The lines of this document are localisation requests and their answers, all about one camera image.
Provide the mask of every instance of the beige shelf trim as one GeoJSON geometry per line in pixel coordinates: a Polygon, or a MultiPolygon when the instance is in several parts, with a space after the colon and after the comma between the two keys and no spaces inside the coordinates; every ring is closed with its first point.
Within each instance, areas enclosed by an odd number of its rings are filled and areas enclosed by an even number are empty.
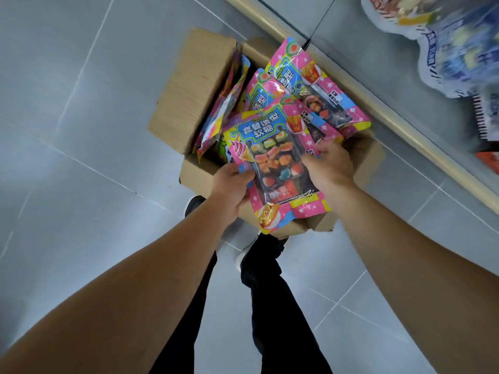
{"type": "MultiPolygon", "coordinates": [[[[302,37],[297,36],[296,31],[281,21],[273,13],[269,12],[258,1],[227,1],[242,14],[259,25],[259,27],[265,30],[269,35],[274,37],[278,42],[282,42],[289,36],[302,40],[302,37]]],[[[397,114],[392,108],[388,107],[382,100],[355,80],[313,44],[309,45],[307,52],[320,63],[326,73],[346,91],[361,109],[383,122],[407,143],[415,147],[416,150],[442,169],[449,177],[453,178],[477,199],[490,207],[496,214],[499,214],[499,197],[493,191],[453,160],[452,157],[447,155],[421,132],[416,130],[409,122],[397,114]]]]}

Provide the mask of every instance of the black pants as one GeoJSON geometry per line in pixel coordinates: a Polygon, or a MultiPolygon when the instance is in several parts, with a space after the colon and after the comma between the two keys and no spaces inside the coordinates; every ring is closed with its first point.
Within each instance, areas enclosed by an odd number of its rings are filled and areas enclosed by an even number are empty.
{"type": "MultiPolygon", "coordinates": [[[[253,341],[262,355],[261,372],[332,373],[296,303],[275,258],[278,240],[260,235],[241,265],[241,280],[251,289],[253,341]]],[[[198,336],[216,254],[184,317],[154,362],[150,373],[194,373],[198,336]]]]}

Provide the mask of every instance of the forearm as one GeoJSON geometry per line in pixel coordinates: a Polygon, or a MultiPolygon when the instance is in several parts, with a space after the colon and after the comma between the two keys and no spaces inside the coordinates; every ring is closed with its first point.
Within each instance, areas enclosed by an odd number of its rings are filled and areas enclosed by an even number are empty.
{"type": "Polygon", "coordinates": [[[362,190],[336,187],[331,194],[374,282],[437,372],[486,372],[497,365],[499,278],[362,190]]]}
{"type": "Polygon", "coordinates": [[[0,371],[147,372],[229,222],[219,200],[209,198],[49,313],[3,357],[0,371]]]}

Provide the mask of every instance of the open cardboard box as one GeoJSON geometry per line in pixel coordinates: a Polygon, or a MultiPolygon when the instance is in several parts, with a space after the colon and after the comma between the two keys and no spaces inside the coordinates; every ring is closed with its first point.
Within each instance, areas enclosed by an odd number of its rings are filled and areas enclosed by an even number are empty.
{"type": "MultiPolygon", "coordinates": [[[[265,68],[277,48],[276,42],[269,42],[264,38],[252,38],[244,42],[241,46],[242,53],[252,64],[248,77],[256,69],[265,68]]],[[[197,156],[192,154],[193,139],[199,133],[200,125],[227,76],[236,49],[237,42],[232,38],[203,29],[193,29],[147,127],[156,137],[184,155],[180,182],[204,197],[209,195],[213,175],[220,165],[206,157],[207,155],[198,163],[197,156]]],[[[354,163],[354,179],[359,186],[364,187],[384,158],[381,144],[368,132],[349,139],[346,147],[354,163]]],[[[258,227],[258,220],[249,203],[240,208],[239,217],[258,227]]],[[[298,235],[309,228],[331,231],[337,219],[332,212],[307,219],[295,219],[272,232],[272,235],[298,235]]]]}

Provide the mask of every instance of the sneaker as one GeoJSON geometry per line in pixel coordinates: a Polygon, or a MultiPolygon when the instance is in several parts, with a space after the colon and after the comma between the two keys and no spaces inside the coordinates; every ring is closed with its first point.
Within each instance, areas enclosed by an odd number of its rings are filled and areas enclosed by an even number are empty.
{"type": "MultiPolygon", "coordinates": [[[[243,249],[241,251],[241,253],[239,254],[239,256],[237,256],[237,258],[235,259],[235,267],[236,269],[241,272],[241,264],[242,264],[242,261],[244,260],[244,258],[246,257],[246,255],[248,254],[248,252],[250,251],[251,247],[253,247],[253,245],[256,243],[256,241],[258,239],[276,239],[275,237],[271,236],[271,235],[262,235],[260,232],[258,233],[258,235],[256,236],[256,238],[253,240],[253,242],[248,245],[245,249],[243,249]]],[[[282,240],[277,240],[277,249],[275,250],[275,252],[273,253],[273,256],[274,258],[278,258],[280,256],[280,254],[284,251],[284,245],[286,244],[286,241],[288,240],[289,238],[285,238],[285,239],[282,239],[282,240]]]]}
{"type": "Polygon", "coordinates": [[[195,195],[194,197],[192,197],[184,211],[184,218],[187,218],[187,215],[198,208],[204,201],[206,201],[206,198],[201,195],[195,195]]]}

